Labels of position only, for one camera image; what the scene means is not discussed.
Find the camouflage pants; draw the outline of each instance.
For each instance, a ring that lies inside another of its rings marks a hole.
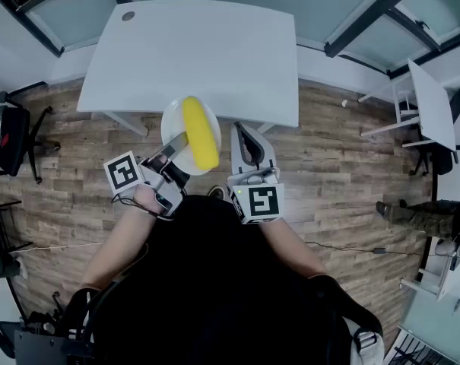
[[[427,236],[437,236],[447,240],[452,234],[452,221],[458,202],[440,200],[401,208],[390,205],[385,212],[385,219],[392,224],[398,224],[425,233]]]

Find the black chair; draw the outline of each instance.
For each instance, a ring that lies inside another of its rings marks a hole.
[[[37,184],[42,182],[38,177],[35,167],[35,157],[33,148],[42,146],[46,149],[59,150],[61,148],[58,142],[39,142],[36,141],[36,135],[40,125],[47,113],[52,112],[52,107],[48,106],[42,112],[39,120],[29,133],[30,112],[16,103],[6,92],[0,92],[0,103],[9,103],[15,108],[5,108],[2,113],[1,123],[1,144],[0,144],[0,176],[8,174],[16,176],[20,165],[24,160],[24,155],[28,153],[30,167],[32,168],[33,178]]]
[[[22,331],[20,322],[0,322],[0,349],[8,358],[15,359],[15,332]]]
[[[452,122],[456,123],[456,120],[460,116],[460,89],[453,95],[449,101],[449,105],[451,106]],[[420,133],[419,127],[417,127],[417,132],[419,134],[419,140],[423,141],[424,137]],[[455,163],[459,163],[457,151],[460,150],[460,144],[456,145],[456,151],[451,151],[437,143],[423,144],[416,146],[416,149],[419,150],[419,161],[417,162],[415,169],[409,172],[411,176],[417,174],[417,171],[422,163],[424,163],[426,168],[426,171],[422,173],[422,176],[426,176],[429,173],[429,154],[430,160],[434,162],[434,173],[437,175],[447,174],[452,170],[453,164],[451,153],[455,159]]]

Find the white desk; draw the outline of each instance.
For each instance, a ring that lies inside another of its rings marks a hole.
[[[358,100],[363,102],[374,94],[377,94],[391,86],[392,94],[394,96],[395,112],[397,114],[397,123],[393,125],[387,125],[386,127],[382,127],[380,129],[362,132],[361,136],[372,135],[379,132],[404,127],[406,125],[420,123],[422,135],[427,137],[428,140],[414,142],[411,144],[404,144],[404,147],[437,142],[442,146],[447,147],[449,150],[456,151],[455,130],[452,122],[451,108],[449,106],[449,98],[446,90],[410,59],[408,61],[408,65],[410,74],[405,75],[396,81],[392,81],[387,86],[381,87],[378,90],[375,90]],[[412,77],[412,82],[414,84],[414,92],[417,100],[418,110],[410,109],[407,111],[401,111],[398,107],[395,85],[400,81],[410,77]],[[413,117],[402,121],[402,116]]]
[[[127,12],[135,16],[124,21]],[[189,95],[216,116],[263,122],[264,130],[298,126],[293,16],[205,0],[117,5],[84,79],[78,111],[104,112],[146,135],[130,112],[161,113]]]
[[[425,276],[423,281],[426,282],[426,285],[418,281],[408,281],[403,278],[401,279],[401,284],[414,290],[419,290],[423,294],[429,294],[435,297],[437,301],[441,301],[447,294],[460,299],[460,261],[453,271],[451,269],[453,257],[443,258],[447,260],[440,276],[425,269],[419,269],[419,272]]]

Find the wall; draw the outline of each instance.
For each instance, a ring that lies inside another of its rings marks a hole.
[[[460,47],[421,66],[445,87],[460,84]]]
[[[64,52],[54,64],[54,69],[47,82],[57,84],[85,77],[95,49],[96,45],[90,45]]]
[[[56,59],[0,4],[0,91],[48,80]]]
[[[317,81],[333,87],[340,87],[365,94],[375,87],[389,82],[389,77],[340,57],[329,58],[324,52],[297,47],[297,71],[299,78]],[[384,93],[380,97],[391,98]]]

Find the office chair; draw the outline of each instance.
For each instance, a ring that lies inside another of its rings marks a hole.
[[[456,123],[456,120],[460,116],[460,89],[453,95],[449,101],[449,105],[451,107],[452,122]],[[417,132],[419,134],[419,140],[423,141],[424,137],[418,127]],[[429,173],[429,163],[427,158],[429,154],[431,154],[430,160],[434,162],[435,173],[438,175],[447,174],[452,170],[453,165],[451,153],[455,159],[455,163],[459,163],[457,151],[460,150],[460,144],[456,145],[456,151],[453,152],[437,143],[424,144],[417,146],[416,149],[419,150],[419,161],[417,162],[415,169],[409,172],[411,176],[417,173],[423,162],[426,171],[422,173],[422,176],[426,176]]]
[[[49,313],[33,311],[28,320],[20,322],[0,321],[0,349],[3,353],[15,359],[15,332],[32,332],[39,335],[52,335],[59,324]]]
[[[0,103],[9,103],[14,106],[5,108],[2,113],[0,144],[0,167],[2,170],[0,170],[0,176],[5,174],[16,176],[24,155],[28,153],[33,178],[37,184],[40,184],[42,178],[37,175],[33,148],[36,146],[51,148],[52,150],[61,148],[59,142],[41,143],[36,141],[40,125],[46,114],[52,112],[52,107],[48,106],[44,109],[39,120],[37,120],[37,123],[29,133],[30,112],[24,109],[21,104],[13,101],[10,95],[4,91],[0,92]]]

